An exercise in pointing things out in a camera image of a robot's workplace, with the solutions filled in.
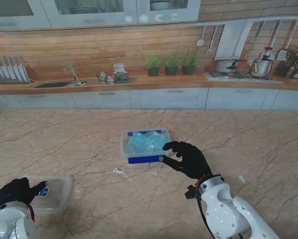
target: small debris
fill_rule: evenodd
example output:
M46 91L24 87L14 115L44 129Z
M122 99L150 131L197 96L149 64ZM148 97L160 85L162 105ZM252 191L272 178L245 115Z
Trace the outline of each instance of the small debris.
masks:
M124 175L128 178L129 181L132 181L132 180L128 177L128 175L127 175L126 173L124 173L123 171L121 171L119 168L115 168L115 169L114 169L114 172L115 172L115 173L119 173L119 174L124 174Z
M241 176L241 175L239 176L239 179L240 179L242 182L244 182L244 183L245 183L245 181L246 181L246 180L244 179L244 177Z

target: glass cabinet door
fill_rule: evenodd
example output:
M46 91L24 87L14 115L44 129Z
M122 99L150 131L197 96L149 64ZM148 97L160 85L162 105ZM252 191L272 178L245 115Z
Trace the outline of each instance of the glass cabinet door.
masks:
M0 29L50 27L40 0L0 0Z
M197 21L201 0L137 0L138 23Z
M41 0L52 27L136 24L136 0Z

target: label sticker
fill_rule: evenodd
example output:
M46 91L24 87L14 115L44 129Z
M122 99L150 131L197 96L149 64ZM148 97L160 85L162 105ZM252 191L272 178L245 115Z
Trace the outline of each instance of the label sticker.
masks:
M37 195L36 197L46 197L48 194L49 189L48 188L43 188Z

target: potted plant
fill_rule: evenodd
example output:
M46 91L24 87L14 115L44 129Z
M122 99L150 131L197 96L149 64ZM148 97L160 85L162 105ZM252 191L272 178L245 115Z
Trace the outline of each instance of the potted plant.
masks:
M173 76L177 73L178 65L181 63L180 56L177 53L170 53L165 63L165 74Z
M190 51L188 55L183 58L182 72L185 75L192 75L195 65L198 63L199 57L196 51Z
M146 67L149 76L157 76L159 73L159 68L162 65L162 60L160 57L152 53L151 55L145 56Z

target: faucet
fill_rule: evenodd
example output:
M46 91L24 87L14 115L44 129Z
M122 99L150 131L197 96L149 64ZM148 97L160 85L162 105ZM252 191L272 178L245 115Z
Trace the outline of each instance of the faucet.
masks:
M73 67L73 65L72 65L72 63L71 62L68 62L68 67L65 67L64 68L64 71L65 71L65 73L66 73L66 75L68 75L67 74L67 69L69 68L69 70L71 71L71 73L73 74L73 76L74 76L74 79L75 79L75 85L76 86L82 86L82 85L84 85L84 84L82 84L81 83L81 81L80 81L80 79L78 78L78 76L77 76L77 74L76 74L76 71L75 71L75 68Z

